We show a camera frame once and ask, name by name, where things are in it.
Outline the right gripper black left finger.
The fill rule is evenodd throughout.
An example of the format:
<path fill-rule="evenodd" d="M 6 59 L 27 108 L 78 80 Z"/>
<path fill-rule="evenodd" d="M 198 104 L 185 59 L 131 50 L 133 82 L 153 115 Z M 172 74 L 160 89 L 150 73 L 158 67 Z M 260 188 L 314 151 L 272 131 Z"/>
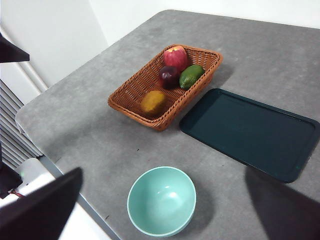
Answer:
<path fill-rule="evenodd" d="M 57 240 L 78 200 L 83 170 L 77 167 L 0 210 L 2 240 Z"/>

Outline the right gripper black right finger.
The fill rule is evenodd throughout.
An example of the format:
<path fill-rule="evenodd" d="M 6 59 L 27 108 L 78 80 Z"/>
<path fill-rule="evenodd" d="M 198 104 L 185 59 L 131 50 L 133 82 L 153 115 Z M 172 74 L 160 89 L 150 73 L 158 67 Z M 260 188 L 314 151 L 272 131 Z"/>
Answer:
<path fill-rule="evenodd" d="M 269 240 L 318 240 L 320 203 L 255 169 L 245 169 L 254 210 Z"/>

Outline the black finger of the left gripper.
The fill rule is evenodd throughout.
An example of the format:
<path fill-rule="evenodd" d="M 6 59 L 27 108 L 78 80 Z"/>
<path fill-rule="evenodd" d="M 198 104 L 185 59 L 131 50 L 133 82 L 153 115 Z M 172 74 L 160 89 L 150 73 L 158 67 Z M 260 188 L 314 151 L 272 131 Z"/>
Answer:
<path fill-rule="evenodd" d="M 28 62 L 30 55 L 0 34 L 0 63 Z"/>

